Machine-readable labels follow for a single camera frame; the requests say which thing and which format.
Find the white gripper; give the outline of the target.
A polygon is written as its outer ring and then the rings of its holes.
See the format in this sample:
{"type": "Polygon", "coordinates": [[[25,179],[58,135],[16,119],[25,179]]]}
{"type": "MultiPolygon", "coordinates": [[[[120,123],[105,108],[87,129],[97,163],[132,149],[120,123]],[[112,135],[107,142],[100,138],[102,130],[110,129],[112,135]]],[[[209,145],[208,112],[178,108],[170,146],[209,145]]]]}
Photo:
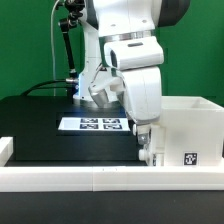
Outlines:
{"type": "Polygon", "coordinates": [[[121,79],[117,96],[131,119],[138,124],[140,145],[151,140],[151,122],[161,114],[161,74],[159,64],[164,62],[163,49],[155,36],[104,45],[107,65],[116,70],[121,79]]]}

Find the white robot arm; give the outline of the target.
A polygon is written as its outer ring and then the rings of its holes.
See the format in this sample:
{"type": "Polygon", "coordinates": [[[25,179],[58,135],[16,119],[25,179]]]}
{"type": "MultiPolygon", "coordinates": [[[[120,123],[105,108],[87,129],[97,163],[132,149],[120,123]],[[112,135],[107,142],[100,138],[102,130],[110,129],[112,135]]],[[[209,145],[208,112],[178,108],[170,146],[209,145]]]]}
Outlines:
{"type": "Polygon", "coordinates": [[[190,0],[84,0],[85,65],[74,96],[105,108],[118,101],[136,125],[138,142],[150,142],[161,114],[164,53],[154,31],[177,24],[190,0]]]}

